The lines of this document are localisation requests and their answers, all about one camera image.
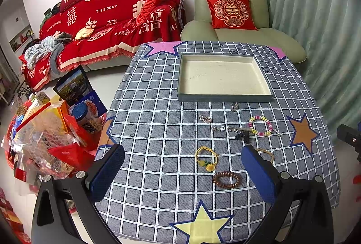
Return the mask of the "black hair claw clip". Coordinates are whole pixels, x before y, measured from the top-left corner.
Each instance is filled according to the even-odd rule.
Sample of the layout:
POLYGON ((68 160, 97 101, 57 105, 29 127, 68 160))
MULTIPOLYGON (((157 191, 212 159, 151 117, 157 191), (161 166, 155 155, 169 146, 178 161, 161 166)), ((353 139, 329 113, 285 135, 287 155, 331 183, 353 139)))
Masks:
POLYGON ((241 131, 235 136, 235 140, 243 141, 246 145, 250 144, 250 133, 249 131, 241 131))

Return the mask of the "silver heart pendant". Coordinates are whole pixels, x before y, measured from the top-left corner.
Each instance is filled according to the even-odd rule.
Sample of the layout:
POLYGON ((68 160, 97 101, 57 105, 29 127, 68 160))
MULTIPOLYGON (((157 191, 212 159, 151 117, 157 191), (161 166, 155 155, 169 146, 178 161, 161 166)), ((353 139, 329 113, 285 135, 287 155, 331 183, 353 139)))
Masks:
POLYGON ((199 118, 200 121, 202 121, 202 122, 204 122, 204 123, 207 123, 207 124, 212 123, 212 118, 209 117, 209 116, 199 114, 199 115, 198 115, 198 118, 199 118))

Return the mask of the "silver star hair clip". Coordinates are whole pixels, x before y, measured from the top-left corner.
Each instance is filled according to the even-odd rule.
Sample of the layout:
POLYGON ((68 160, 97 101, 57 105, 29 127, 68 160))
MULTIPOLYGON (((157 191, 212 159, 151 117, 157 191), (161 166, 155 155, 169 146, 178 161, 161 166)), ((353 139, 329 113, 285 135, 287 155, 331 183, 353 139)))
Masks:
POLYGON ((241 127, 228 127, 229 132, 240 133, 240 132, 251 132, 250 128, 241 128, 241 127))

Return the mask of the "cream jewelry tray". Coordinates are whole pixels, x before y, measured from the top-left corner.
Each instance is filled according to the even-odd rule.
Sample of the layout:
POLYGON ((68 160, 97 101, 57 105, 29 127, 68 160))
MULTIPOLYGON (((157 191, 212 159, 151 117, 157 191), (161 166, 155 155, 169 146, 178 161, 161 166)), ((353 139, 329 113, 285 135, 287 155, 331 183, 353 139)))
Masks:
POLYGON ((180 102, 270 102, 273 92, 254 57, 186 53, 180 58, 180 102))

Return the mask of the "clear plastic gift bags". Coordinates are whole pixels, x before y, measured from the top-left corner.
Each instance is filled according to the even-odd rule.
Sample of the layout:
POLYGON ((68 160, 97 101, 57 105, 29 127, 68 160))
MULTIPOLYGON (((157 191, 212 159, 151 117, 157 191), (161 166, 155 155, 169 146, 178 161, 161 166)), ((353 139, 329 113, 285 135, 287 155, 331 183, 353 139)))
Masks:
POLYGON ((20 196, 37 194, 42 179, 46 175, 54 179, 66 179, 75 174, 76 168, 49 153, 54 135, 47 131, 16 131, 20 125, 18 117, 13 117, 2 139, 5 158, 15 178, 15 190, 20 196))

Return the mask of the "orange gift box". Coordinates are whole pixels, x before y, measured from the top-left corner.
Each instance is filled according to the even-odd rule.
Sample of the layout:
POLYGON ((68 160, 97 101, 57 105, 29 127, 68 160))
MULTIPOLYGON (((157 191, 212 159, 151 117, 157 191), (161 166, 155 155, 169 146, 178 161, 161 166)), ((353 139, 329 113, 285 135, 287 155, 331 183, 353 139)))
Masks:
POLYGON ((48 102, 37 107, 16 128, 14 143, 18 146, 44 145, 47 148, 66 145, 72 136, 64 113, 68 113, 66 101, 48 102))

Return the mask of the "blue lidded jar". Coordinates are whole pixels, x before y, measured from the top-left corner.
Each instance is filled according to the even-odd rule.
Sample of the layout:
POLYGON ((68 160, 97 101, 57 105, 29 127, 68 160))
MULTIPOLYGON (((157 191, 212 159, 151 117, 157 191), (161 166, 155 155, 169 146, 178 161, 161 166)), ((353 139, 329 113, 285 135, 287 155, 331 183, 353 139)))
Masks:
POLYGON ((76 119, 79 126, 85 126, 90 120, 90 112, 84 102, 75 105, 71 115, 76 119))

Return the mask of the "blue snack box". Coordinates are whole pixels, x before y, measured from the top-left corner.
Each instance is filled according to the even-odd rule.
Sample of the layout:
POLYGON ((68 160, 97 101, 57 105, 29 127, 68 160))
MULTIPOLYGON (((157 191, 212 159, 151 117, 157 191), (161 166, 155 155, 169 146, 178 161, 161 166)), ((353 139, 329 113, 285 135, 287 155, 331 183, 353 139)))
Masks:
POLYGON ((98 94, 93 90, 82 98, 80 102, 84 102, 90 112, 90 120, 85 126, 82 126, 82 128, 91 134, 100 132, 105 123, 107 109, 98 94))

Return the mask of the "dark landscape box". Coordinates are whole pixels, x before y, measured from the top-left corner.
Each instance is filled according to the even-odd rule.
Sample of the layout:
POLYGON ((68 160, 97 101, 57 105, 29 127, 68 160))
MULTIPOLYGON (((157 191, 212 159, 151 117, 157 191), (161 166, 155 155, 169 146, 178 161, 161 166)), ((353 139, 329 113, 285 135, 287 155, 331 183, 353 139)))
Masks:
POLYGON ((69 106, 79 103, 93 88, 82 66, 67 72, 55 86, 54 92, 69 106))

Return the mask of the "teal curtain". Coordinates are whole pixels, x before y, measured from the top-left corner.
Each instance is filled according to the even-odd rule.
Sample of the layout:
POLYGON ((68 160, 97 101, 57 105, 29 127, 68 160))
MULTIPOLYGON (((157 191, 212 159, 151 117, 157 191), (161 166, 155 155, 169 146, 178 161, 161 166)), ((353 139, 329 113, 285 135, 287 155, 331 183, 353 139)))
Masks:
POLYGON ((331 136, 360 122, 360 0, 268 0, 271 26, 306 51, 301 67, 331 136))

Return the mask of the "grey checked tablecloth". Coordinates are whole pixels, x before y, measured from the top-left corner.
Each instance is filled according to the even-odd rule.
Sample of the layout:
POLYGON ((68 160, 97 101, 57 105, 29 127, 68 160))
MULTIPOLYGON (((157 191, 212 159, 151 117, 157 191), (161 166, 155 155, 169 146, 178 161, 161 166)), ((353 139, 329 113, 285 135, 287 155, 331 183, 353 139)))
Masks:
POLYGON ((273 134, 250 142, 279 171, 324 179, 330 205, 340 201, 340 175, 324 117, 301 75, 286 57, 266 46, 234 42, 185 42, 176 54, 141 46, 109 110, 107 130, 124 147, 125 159, 97 209, 118 236, 155 243, 189 243, 176 229, 197 214, 227 223, 214 235, 223 243, 245 240, 256 229, 265 203, 242 164, 243 141, 228 127, 265 117, 273 134), (180 102, 177 83, 184 53, 254 57, 273 92, 270 102, 180 102), (198 115, 212 118, 207 124, 198 115), (225 126, 214 132, 213 126, 225 126))

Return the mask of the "pile of grey clothes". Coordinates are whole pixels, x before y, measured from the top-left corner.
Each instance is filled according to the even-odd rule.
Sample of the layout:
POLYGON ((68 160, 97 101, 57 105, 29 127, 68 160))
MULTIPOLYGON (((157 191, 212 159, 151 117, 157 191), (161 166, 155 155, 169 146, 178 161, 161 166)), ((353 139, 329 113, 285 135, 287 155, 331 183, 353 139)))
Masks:
POLYGON ((55 35, 47 36, 42 40, 38 40, 36 44, 28 47, 24 51, 24 59, 29 70, 33 70, 38 61, 46 55, 49 55, 50 69, 54 75, 59 75, 60 71, 57 65, 57 59, 64 50, 65 44, 73 40, 72 35, 56 32, 55 35))

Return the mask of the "round beige plush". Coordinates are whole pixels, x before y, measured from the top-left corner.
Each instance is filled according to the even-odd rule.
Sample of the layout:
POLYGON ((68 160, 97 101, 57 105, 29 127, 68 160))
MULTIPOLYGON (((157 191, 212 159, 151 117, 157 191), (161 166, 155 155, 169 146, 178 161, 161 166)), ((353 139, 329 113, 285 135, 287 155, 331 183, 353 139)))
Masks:
POLYGON ((88 37, 90 37, 90 35, 91 35, 93 32, 94 32, 94 29, 93 29, 93 28, 91 28, 91 27, 84 27, 84 28, 80 29, 80 30, 77 32, 74 40, 81 40, 81 39, 88 38, 88 37))

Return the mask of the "red covered sofa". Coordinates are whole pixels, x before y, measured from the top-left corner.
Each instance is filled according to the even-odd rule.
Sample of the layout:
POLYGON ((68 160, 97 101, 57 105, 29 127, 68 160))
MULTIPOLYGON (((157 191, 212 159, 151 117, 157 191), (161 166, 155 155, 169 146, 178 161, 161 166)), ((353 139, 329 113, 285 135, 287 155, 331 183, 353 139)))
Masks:
POLYGON ((76 36, 84 27, 90 37, 65 44, 57 59, 61 73, 79 65, 94 70, 95 64, 120 56, 133 58, 141 44, 178 41, 181 30, 177 20, 180 0, 163 0, 146 21, 135 27, 146 0, 80 0, 63 13, 51 16, 39 29, 40 39, 66 32, 76 36))

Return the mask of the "red fan cushion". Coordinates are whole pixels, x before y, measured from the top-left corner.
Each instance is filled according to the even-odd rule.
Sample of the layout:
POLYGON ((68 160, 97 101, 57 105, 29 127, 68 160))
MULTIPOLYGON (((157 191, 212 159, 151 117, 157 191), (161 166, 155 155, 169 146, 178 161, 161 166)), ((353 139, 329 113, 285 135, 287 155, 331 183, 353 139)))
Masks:
POLYGON ((162 1, 163 0, 146 0, 136 18, 135 27, 138 27, 142 23, 144 23, 148 15, 150 15, 153 9, 159 6, 162 3, 162 1))

